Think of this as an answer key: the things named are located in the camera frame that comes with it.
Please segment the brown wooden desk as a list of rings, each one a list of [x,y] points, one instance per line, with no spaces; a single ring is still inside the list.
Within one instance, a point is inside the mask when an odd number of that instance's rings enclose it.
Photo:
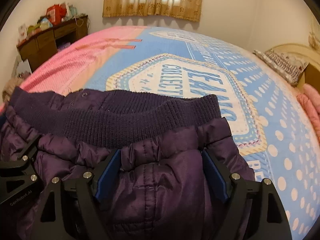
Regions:
[[[22,61],[28,61],[32,72],[58,52],[58,47],[78,41],[88,35],[88,16],[62,22],[36,33],[17,45]]]

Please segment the beige wooden headboard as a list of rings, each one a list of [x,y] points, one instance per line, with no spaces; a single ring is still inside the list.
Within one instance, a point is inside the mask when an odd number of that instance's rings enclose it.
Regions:
[[[272,47],[278,54],[282,54],[295,64],[305,64],[296,87],[302,91],[305,83],[319,92],[319,52],[303,44],[285,43]]]

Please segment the pile of clothes on floor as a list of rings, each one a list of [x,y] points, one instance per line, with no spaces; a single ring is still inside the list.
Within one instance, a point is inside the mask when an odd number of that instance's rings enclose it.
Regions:
[[[20,77],[13,77],[5,84],[2,91],[2,99],[4,103],[10,100],[10,97],[12,96],[15,87],[20,86],[23,83],[23,81],[24,80]]]

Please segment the folded pink blanket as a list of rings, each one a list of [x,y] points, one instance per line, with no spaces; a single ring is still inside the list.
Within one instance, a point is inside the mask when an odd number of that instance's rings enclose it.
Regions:
[[[307,116],[309,117],[313,129],[319,140],[320,135],[320,118],[319,118],[319,92],[310,84],[305,83],[302,87],[303,92],[297,95],[297,100],[303,107]]]

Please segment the pink and blue bedspread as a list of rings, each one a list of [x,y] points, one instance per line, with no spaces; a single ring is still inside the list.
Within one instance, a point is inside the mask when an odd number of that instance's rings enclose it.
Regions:
[[[57,53],[16,88],[63,96],[85,89],[214,94],[252,181],[274,184],[291,239],[319,239],[317,135],[298,94],[253,53],[182,30],[113,27]],[[36,198],[1,204],[1,239],[30,239],[47,187],[41,181]]]

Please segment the purple quilted jacket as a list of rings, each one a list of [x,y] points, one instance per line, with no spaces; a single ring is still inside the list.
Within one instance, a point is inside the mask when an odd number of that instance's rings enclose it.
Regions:
[[[36,174],[83,178],[111,158],[97,178],[101,222],[116,239],[209,239],[210,201],[203,150],[232,173],[254,179],[214,94],[174,98],[127,90],[85,89],[67,96],[15,88],[1,126],[1,161],[16,161],[38,140]]]

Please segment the grey patterned pillow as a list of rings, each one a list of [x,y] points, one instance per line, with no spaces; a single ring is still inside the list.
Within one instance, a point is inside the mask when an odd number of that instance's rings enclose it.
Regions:
[[[298,85],[304,70],[309,65],[308,61],[300,57],[273,49],[265,52],[254,50],[253,54],[264,61],[293,87]]]

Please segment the red gift box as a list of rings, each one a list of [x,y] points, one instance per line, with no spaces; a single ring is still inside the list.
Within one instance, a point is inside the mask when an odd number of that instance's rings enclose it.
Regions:
[[[67,9],[65,3],[63,4],[55,4],[49,7],[46,11],[46,15],[48,16],[48,20],[52,25],[57,25],[62,22],[62,19],[66,16]]]

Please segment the white greeting card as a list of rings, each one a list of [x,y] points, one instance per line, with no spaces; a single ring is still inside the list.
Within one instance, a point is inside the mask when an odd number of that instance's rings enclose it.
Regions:
[[[27,28],[25,24],[19,26],[18,34],[19,34],[18,36],[19,43],[27,39],[28,34],[27,34]]]

